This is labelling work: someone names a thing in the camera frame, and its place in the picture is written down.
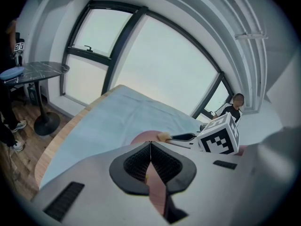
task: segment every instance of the table pedestal base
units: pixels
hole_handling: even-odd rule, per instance
[[[47,112],[48,122],[45,122],[42,115],[40,115],[34,122],[34,131],[40,135],[45,136],[53,133],[60,125],[60,117],[58,114],[53,112]]]

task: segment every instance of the sneaker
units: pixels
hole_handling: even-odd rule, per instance
[[[24,143],[16,140],[16,143],[13,145],[13,149],[16,152],[22,151],[24,149]]]
[[[15,133],[15,132],[17,132],[17,130],[23,129],[26,125],[27,125],[26,120],[22,120],[17,124],[15,129],[11,130],[11,132]]]

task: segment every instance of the round table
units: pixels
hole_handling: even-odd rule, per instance
[[[34,122],[34,131],[45,136],[53,133],[60,125],[60,117],[54,112],[45,112],[41,99],[40,81],[60,76],[69,71],[69,66],[57,62],[30,62],[23,65],[24,71],[19,76],[3,82],[6,86],[34,82],[41,115]]]

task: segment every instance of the blue plate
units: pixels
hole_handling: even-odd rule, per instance
[[[3,81],[12,79],[14,77],[17,77],[18,75],[22,74],[24,70],[24,67],[14,67],[9,70],[6,70],[0,74],[0,79]]]

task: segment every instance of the person in black shirt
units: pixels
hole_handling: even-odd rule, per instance
[[[244,103],[245,103],[245,97],[240,93],[236,94],[233,97],[233,104],[225,103],[221,108],[219,108],[215,112],[215,116],[213,117],[213,119],[221,115],[224,115],[227,112],[230,112],[233,117],[233,120],[238,126],[241,116],[243,115],[239,108],[242,107]]]
[[[13,57],[15,44],[16,44],[16,20],[12,20],[8,23],[6,30],[4,31],[5,46],[2,51],[4,56],[4,64],[0,66],[0,73],[14,67],[15,60]],[[24,143],[15,140],[13,133],[19,129],[23,129],[27,122],[25,120],[18,121],[11,106],[9,98],[8,87],[3,85],[0,81],[0,112],[4,117],[4,122],[0,118],[0,141],[5,143],[8,147],[13,147],[17,152],[20,152],[24,148]]]

